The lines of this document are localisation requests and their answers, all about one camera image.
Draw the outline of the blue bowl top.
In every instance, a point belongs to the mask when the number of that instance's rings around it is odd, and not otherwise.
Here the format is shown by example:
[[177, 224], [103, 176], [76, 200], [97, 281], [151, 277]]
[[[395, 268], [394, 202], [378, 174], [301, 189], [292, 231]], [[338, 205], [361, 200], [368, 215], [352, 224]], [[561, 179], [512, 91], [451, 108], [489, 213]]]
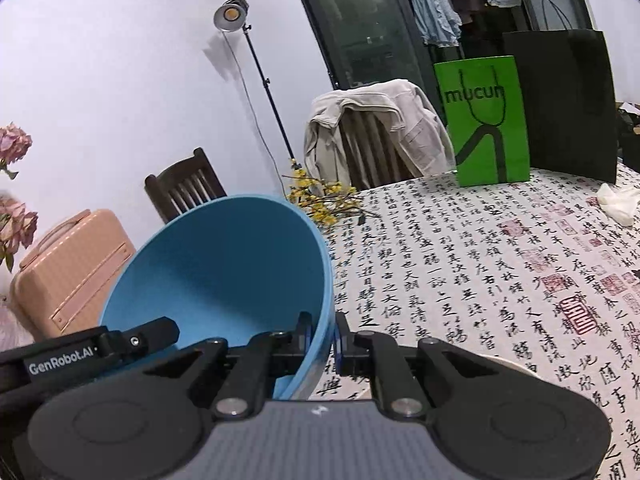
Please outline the blue bowl top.
[[183, 349], [222, 337], [232, 347], [294, 330], [301, 313], [314, 336], [302, 364], [276, 383], [279, 400], [306, 400], [320, 380], [334, 329], [333, 269], [320, 230], [283, 198], [235, 195], [167, 223], [120, 274], [101, 322], [111, 330], [167, 316]]

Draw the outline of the cream plate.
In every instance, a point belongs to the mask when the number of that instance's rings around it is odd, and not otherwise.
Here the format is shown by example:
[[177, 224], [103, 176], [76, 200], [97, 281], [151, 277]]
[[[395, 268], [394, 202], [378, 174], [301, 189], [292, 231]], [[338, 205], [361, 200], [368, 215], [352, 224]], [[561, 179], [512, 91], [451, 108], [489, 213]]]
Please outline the cream plate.
[[500, 356], [490, 356], [489, 354], [482, 354], [482, 358], [510, 368], [510, 370], [517, 370], [520, 373], [524, 373], [535, 378], [540, 378], [540, 376], [536, 372], [533, 372], [528, 367], [505, 358], [500, 358]]

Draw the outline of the pink hard case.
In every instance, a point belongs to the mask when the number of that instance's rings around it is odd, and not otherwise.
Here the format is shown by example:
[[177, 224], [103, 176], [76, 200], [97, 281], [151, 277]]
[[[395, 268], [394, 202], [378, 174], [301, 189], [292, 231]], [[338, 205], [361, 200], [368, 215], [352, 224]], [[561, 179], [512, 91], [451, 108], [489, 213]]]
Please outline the pink hard case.
[[20, 262], [11, 295], [27, 326], [55, 338], [99, 325], [136, 248], [113, 211], [85, 209], [41, 237]]

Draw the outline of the yellow flower branch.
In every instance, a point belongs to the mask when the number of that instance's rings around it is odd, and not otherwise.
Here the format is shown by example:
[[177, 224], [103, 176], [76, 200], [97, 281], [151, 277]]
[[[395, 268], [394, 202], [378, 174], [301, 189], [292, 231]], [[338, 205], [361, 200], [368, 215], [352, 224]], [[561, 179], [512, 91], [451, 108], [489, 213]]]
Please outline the yellow flower branch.
[[326, 181], [313, 177], [307, 169], [291, 159], [286, 199], [300, 208], [321, 231], [329, 231], [343, 219], [380, 218], [376, 212], [363, 207], [362, 198], [351, 185], [340, 181]]

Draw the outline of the calligraphy print tablecloth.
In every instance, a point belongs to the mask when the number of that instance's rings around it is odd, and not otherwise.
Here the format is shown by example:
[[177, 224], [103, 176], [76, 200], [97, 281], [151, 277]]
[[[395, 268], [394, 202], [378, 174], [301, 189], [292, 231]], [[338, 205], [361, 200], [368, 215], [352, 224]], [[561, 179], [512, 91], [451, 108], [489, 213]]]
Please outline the calligraphy print tablecloth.
[[590, 399], [612, 439], [602, 479], [639, 474], [639, 230], [599, 183], [533, 170], [462, 188], [451, 174], [363, 192], [366, 220], [326, 240], [334, 302], [355, 330], [434, 336]]

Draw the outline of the dark wooden chair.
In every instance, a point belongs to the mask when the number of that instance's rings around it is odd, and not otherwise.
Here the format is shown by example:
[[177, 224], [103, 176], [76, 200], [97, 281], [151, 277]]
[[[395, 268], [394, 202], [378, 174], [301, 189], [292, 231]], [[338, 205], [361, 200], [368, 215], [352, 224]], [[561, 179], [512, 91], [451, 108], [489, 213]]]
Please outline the dark wooden chair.
[[144, 179], [144, 190], [164, 223], [227, 196], [202, 148], [196, 148], [191, 157], [175, 162], [160, 174], [149, 174]]

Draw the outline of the chair with beige jacket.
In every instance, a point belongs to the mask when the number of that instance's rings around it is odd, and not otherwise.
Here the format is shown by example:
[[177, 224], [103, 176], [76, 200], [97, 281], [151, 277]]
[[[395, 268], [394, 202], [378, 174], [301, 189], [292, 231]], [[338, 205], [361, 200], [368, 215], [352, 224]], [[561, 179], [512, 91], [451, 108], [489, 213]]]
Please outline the chair with beige jacket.
[[383, 123], [371, 112], [346, 108], [340, 131], [349, 177], [358, 191], [412, 178]]

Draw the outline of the beige jacket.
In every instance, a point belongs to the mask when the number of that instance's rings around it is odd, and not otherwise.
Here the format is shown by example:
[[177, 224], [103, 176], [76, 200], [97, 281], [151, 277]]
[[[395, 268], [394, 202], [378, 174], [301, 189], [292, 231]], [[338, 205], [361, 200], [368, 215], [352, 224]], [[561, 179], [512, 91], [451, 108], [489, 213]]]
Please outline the beige jacket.
[[383, 123], [413, 178], [454, 169], [454, 148], [431, 101], [412, 82], [393, 79], [314, 99], [304, 140], [305, 167], [313, 177], [352, 185], [340, 131], [346, 108], [371, 112]]

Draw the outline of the green mucun paper bag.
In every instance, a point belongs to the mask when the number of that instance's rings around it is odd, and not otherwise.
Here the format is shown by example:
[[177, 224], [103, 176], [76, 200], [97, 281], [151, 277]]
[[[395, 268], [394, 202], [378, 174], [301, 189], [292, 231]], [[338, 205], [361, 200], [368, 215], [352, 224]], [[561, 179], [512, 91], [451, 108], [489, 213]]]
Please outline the green mucun paper bag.
[[527, 127], [514, 57], [466, 58], [434, 70], [459, 185], [527, 181]]

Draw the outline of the white crumpled tissue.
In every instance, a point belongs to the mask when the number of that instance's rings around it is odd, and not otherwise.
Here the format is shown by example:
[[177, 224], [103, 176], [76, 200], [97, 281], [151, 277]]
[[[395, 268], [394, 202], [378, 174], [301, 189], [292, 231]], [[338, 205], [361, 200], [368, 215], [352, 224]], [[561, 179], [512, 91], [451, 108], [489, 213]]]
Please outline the white crumpled tissue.
[[640, 191], [632, 185], [611, 188], [603, 183], [597, 192], [597, 202], [602, 211], [620, 226], [634, 225], [634, 215], [639, 205]]

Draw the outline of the dark glass sliding door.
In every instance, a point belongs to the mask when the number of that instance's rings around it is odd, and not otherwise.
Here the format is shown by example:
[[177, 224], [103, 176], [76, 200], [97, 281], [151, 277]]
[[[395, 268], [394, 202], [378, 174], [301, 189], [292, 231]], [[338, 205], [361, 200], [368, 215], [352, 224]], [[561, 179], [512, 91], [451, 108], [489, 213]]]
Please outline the dark glass sliding door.
[[[434, 65], [462, 58], [506, 54], [506, 32], [561, 30], [541, 0], [515, 8], [487, 0], [450, 0], [462, 27], [457, 47], [424, 44], [411, 0], [302, 0], [318, 40], [332, 86], [348, 90], [391, 79], [417, 84], [435, 106], [442, 104]], [[586, 0], [553, 0], [575, 28], [593, 29]]]

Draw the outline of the hanging blue shirt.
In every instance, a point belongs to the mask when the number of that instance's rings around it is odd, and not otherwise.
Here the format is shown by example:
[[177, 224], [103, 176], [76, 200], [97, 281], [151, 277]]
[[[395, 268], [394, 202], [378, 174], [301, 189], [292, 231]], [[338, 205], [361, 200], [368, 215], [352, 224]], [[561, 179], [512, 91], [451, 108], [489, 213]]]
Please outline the hanging blue shirt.
[[462, 21], [450, 0], [411, 0], [414, 19], [424, 44], [457, 47]]

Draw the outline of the studio lamp on stand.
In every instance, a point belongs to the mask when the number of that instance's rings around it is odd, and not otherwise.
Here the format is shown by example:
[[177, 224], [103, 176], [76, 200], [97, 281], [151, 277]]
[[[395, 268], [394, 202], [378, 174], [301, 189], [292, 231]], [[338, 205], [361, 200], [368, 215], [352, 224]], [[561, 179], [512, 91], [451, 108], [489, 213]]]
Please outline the studio lamp on stand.
[[260, 130], [262, 123], [258, 118], [257, 108], [253, 101], [254, 92], [250, 90], [250, 84], [246, 78], [248, 75], [248, 64], [252, 64], [255, 74], [253, 86], [255, 88], [262, 88], [265, 106], [270, 109], [273, 125], [277, 128], [283, 149], [286, 156], [288, 156], [288, 166], [290, 166], [293, 171], [299, 170], [300, 163], [294, 154], [292, 141], [285, 129], [284, 121], [272, 93], [271, 79], [265, 72], [255, 47], [253, 27], [252, 24], [250, 24], [250, 4], [248, 0], [224, 0], [220, 7], [214, 12], [213, 25], [218, 32], [220, 32], [222, 40], [224, 40], [224, 45], [230, 51], [232, 61], [240, 77], [241, 88], [245, 93], [247, 104], [250, 106], [250, 112], [254, 116], [260, 140], [262, 140], [267, 154], [271, 156], [276, 166], [279, 166], [276, 158], [271, 153], [266, 137], [262, 133], [262, 130]]

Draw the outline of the black paper bag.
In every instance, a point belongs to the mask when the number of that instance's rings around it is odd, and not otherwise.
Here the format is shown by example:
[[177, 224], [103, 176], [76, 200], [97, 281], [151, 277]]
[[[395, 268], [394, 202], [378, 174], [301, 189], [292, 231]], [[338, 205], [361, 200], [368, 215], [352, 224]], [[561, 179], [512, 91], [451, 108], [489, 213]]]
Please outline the black paper bag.
[[561, 30], [506, 32], [523, 96], [529, 158], [536, 168], [615, 183], [614, 82], [603, 32], [575, 28], [553, 0]]

